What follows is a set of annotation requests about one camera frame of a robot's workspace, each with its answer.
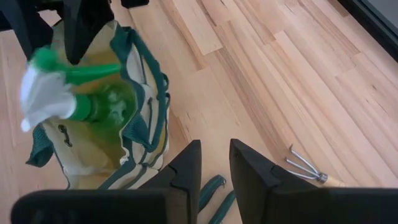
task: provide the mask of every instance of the metal rake tines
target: metal rake tines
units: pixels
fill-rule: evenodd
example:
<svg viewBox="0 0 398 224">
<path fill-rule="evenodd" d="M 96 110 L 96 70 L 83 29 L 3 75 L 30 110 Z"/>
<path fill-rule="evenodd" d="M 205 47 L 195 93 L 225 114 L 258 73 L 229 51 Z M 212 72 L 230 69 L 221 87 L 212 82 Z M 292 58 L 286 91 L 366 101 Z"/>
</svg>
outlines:
<svg viewBox="0 0 398 224">
<path fill-rule="evenodd" d="M 307 174 L 307 175 L 306 175 L 306 174 L 300 174 L 300 173 L 298 173 L 298 172 L 294 172 L 294 171 L 291 171 L 291 170 L 287 170 L 288 172 L 290 172 L 291 174 L 294 174 L 294 175 L 296 175 L 296 176 L 298 176 L 298 177 L 303 177 L 303 178 L 306 178 L 306 179 L 309 179 L 309 180 L 317 180 L 317 181 L 319 181 L 319 182 L 321 182 L 321 183 L 325 183 L 325 182 L 326 182 L 328 176 L 327 176 L 326 174 L 322 173 L 322 172 L 317 171 L 317 169 L 316 169 L 313 165 L 311 165 L 311 163 L 309 163 L 309 162 L 308 162 L 307 160 L 305 160 L 302 156 L 300 156 L 300 154 L 298 154 L 296 151 L 294 151 L 294 150 L 293 150 L 293 145 L 291 145 L 291 146 L 289 147 L 289 151 L 290 151 L 295 157 L 297 157 L 297 158 L 300 159 L 303 163 L 305 163 L 305 165 L 307 165 L 307 166 L 309 167 L 309 169 L 308 169 L 308 168 L 305 168 L 304 166 L 301 166 L 300 164 L 297 164 L 296 162 L 291 161 L 290 159 L 288 159 L 288 158 L 286 157 L 285 160 L 286 160 L 287 163 L 289 163 L 290 165 L 292 165 L 292 166 L 294 166 L 294 167 L 296 167 L 296 168 L 299 168 L 299 169 L 302 170 L 302 171 L 305 171 L 305 172 L 308 173 L 308 174 Z"/>
</svg>

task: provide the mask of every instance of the green spray bottle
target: green spray bottle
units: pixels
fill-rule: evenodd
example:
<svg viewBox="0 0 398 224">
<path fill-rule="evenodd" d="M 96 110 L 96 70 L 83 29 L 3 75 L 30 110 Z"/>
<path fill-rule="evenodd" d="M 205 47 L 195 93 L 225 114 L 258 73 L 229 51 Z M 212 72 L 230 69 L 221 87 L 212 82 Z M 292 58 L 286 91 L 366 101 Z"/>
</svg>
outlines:
<svg viewBox="0 0 398 224">
<path fill-rule="evenodd" d="M 96 138 L 120 141 L 120 130 L 136 112 L 131 85 L 109 82 L 89 93 L 72 91 L 74 86 L 119 72 L 119 64 L 68 67 L 59 62 L 55 51 L 37 50 L 22 79 L 22 130 L 26 132 L 49 118 L 68 119 L 87 123 Z"/>
</svg>

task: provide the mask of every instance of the hardwood floor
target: hardwood floor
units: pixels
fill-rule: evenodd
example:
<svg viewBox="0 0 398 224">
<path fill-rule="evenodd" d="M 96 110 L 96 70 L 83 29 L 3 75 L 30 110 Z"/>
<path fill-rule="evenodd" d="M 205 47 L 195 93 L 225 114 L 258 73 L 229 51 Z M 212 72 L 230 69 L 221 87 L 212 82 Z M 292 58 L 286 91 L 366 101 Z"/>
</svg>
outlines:
<svg viewBox="0 0 398 224">
<path fill-rule="evenodd" d="M 336 0 L 150 0 L 116 19 L 135 27 L 170 78 L 170 152 L 201 139 L 203 184 L 229 181 L 201 212 L 207 223 L 227 193 L 229 140 L 288 167 L 288 147 L 348 186 L 398 186 L 398 64 Z M 51 22 L 56 16 L 44 12 Z M 19 129 L 25 58 L 0 34 L 0 219 L 22 195 L 61 189 L 52 160 L 25 165 Z M 224 223 L 240 223 L 236 203 Z"/>
</svg>

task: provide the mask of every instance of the black baseboard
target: black baseboard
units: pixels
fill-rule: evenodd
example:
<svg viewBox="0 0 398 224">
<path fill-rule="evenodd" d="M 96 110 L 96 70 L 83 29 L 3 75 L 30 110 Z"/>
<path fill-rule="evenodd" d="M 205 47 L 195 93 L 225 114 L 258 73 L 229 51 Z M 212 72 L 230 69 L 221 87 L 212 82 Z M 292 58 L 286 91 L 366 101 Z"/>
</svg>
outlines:
<svg viewBox="0 0 398 224">
<path fill-rule="evenodd" d="M 338 1 L 398 62 L 398 36 L 361 0 Z"/>
</svg>

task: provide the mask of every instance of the green bag strap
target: green bag strap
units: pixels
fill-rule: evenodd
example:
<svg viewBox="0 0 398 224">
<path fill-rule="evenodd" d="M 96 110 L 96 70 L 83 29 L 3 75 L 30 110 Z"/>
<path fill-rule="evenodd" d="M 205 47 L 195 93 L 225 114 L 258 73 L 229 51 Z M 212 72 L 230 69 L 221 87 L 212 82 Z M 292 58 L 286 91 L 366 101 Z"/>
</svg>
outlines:
<svg viewBox="0 0 398 224">
<path fill-rule="evenodd" d="M 111 41 L 111 47 L 115 54 L 118 56 L 120 62 L 122 63 L 121 76 L 130 83 L 137 84 L 134 80 L 131 80 L 127 74 L 127 58 L 130 54 L 132 45 L 135 45 L 140 57 L 143 57 L 148 64 L 151 73 L 154 76 L 154 80 L 157 86 L 157 96 L 156 99 L 159 101 L 159 114 L 157 117 L 157 125 L 155 127 L 154 137 L 152 142 L 149 142 L 148 134 L 143 134 L 142 132 L 148 132 L 148 128 L 144 129 L 142 125 L 142 118 L 140 114 L 137 113 L 135 118 L 130 122 L 133 124 L 128 124 L 123 130 L 123 136 L 131 139 L 132 141 L 142 144 L 147 152 L 153 152 L 159 145 L 160 135 L 162 133 L 162 128 L 166 119 L 166 89 L 169 85 L 169 79 L 160 71 L 159 63 L 155 60 L 153 55 L 149 52 L 149 49 L 139 37 L 138 33 L 130 27 L 117 26 L 115 36 Z"/>
<path fill-rule="evenodd" d="M 26 164 L 43 167 L 46 165 L 54 153 L 54 145 L 45 134 L 41 125 L 36 126 L 33 130 L 33 146 L 32 152 Z"/>
</svg>

